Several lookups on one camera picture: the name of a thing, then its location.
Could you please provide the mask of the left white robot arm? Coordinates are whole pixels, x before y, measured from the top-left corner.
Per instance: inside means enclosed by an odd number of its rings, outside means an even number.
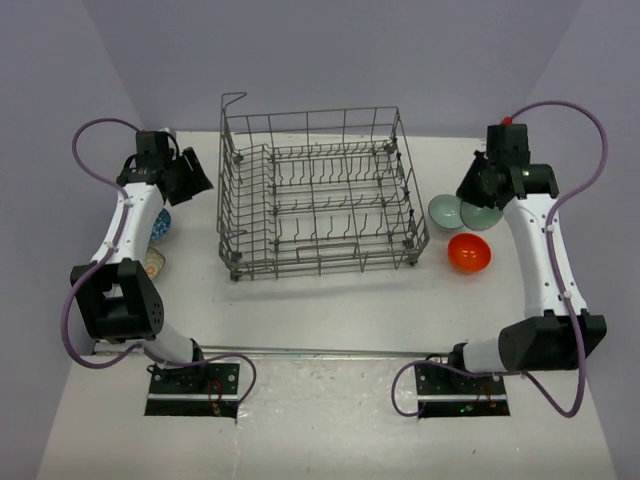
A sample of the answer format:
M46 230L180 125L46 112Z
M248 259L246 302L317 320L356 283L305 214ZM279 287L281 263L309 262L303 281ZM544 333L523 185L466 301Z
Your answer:
M195 393L208 379L202 349L165 319L160 293L144 260L153 226L166 205L176 206L211 189L192 148L181 149L166 130L136 130L135 151L116 179L99 182L116 191L116 207L105 238L85 265L70 272L71 292L63 312L79 309L89 337L142 350L172 380Z

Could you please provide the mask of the large pale green bowl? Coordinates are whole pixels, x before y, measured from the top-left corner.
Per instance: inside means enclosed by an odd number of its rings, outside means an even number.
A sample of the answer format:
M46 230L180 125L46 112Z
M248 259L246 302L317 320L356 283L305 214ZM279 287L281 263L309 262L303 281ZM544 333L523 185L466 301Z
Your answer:
M472 231L486 231L496 226L503 218L498 208L478 207L468 202L460 206L462 224Z

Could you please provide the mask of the white bowl red pattern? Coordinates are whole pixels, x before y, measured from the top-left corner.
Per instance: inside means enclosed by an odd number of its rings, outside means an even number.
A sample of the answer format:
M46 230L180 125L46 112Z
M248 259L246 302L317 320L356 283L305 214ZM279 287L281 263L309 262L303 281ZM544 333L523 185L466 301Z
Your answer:
M172 225L171 213L166 208L163 208L158 214L158 216L156 217L152 225L152 229L150 233L150 242L157 243L162 239L164 239L169 233L171 225Z

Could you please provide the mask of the orange bowl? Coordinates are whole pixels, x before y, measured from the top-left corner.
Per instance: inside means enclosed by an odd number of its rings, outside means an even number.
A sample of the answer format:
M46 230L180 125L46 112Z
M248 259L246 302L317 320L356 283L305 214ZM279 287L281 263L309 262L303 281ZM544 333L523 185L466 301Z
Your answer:
M447 255L453 268L465 274L485 270L493 259L489 243L472 233L459 233L448 242Z

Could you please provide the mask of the small pale green bowl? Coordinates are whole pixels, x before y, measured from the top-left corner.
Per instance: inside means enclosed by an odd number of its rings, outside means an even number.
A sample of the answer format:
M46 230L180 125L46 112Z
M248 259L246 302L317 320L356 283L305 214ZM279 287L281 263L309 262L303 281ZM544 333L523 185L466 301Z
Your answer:
M457 196L440 194L430 200L428 214L440 229L453 231L463 227L460 208L461 200Z

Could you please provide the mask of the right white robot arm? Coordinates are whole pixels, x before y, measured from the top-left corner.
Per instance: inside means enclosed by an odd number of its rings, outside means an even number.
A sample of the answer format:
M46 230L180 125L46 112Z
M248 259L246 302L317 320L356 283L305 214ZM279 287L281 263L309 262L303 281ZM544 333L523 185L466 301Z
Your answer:
M487 128L486 149L456 191L464 204L499 210L513 237L524 285L524 318L483 342L461 343L446 368L448 385L467 393L482 373L570 371L607 333L605 319L590 312L573 277L559 215L553 169L534 164L524 124Z

